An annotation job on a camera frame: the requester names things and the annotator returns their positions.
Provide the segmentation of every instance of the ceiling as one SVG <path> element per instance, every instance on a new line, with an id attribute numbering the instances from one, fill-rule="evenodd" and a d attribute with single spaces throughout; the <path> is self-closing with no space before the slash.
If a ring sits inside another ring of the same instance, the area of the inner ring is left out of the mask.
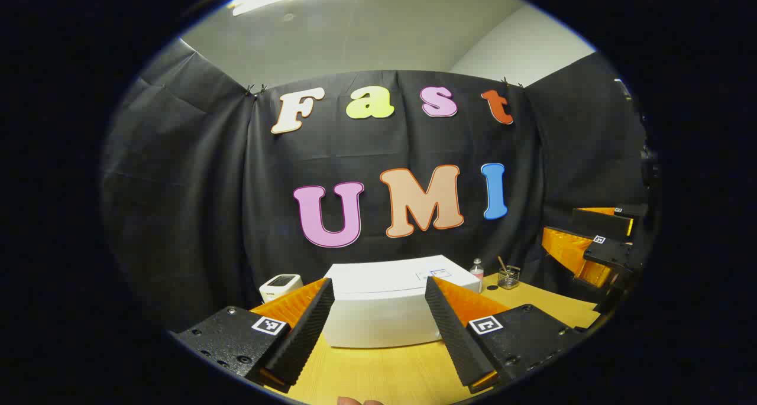
<path id="1" fill-rule="evenodd" d="M 449 71 L 524 4 L 289 0 L 238 17 L 222 7 L 182 38 L 239 84 L 255 88 L 371 69 Z"/>

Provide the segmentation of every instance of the pink letter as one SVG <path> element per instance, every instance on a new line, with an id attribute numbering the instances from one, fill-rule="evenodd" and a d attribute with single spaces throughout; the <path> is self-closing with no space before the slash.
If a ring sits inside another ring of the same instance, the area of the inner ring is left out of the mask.
<path id="1" fill-rule="evenodd" d="M 452 92 L 443 87 L 427 87 L 421 90 L 423 111 L 428 116 L 454 116 L 457 105 L 452 102 Z"/>
<path id="2" fill-rule="evenodd" d="M 365 187 L 360 182 L 344 182 L 334 187 L 334 193 L 341 197 L 344 212 L 344 228 L 330 232 L 323 227 L 321 219 L 321 198 L 326 190 L 321 186 L 303 186 L 295 189 L 295 200 L 300 203 L 300 221 L 305 238 L 324 248 L 340 248 L 350 245 L 360 236 L 360 200 L 358 195 Z"/>

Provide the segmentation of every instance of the screw hole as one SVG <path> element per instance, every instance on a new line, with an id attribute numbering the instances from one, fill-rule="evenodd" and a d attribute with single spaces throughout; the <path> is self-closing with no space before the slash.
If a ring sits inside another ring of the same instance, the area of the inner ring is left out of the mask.
<path id="1" fill-rule="evenodd" d="M 505 360 L 505 365 L 515 365 L 515 364 L 518 364 L 518 362 L 520 362 L 520 358 L 513 355 L 511 357 L 508 357 L 508 359 Z"/>

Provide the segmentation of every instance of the white wall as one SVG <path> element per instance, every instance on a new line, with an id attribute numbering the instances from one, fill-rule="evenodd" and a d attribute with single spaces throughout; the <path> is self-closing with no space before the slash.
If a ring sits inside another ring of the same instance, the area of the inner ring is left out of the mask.
<path id="1" fill-rule="evenodd" d="M 535 7 L 509 15 L 458 60 L 452 73 L 524 86 L 595 52 L 573 31 Z"/>

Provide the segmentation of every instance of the white box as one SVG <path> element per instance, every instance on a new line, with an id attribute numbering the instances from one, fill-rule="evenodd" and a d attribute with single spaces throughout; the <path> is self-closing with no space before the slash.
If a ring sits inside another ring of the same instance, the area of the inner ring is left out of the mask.
<path id="1" fill-rule="evenodd" d="M 335 301 L 323 335 L 335 348 L 392 348 L 439 340 L 425 301 L 434 273 L 478 293 L 479 280 L 444 256 L 375 263 L 334 264 Z"/>

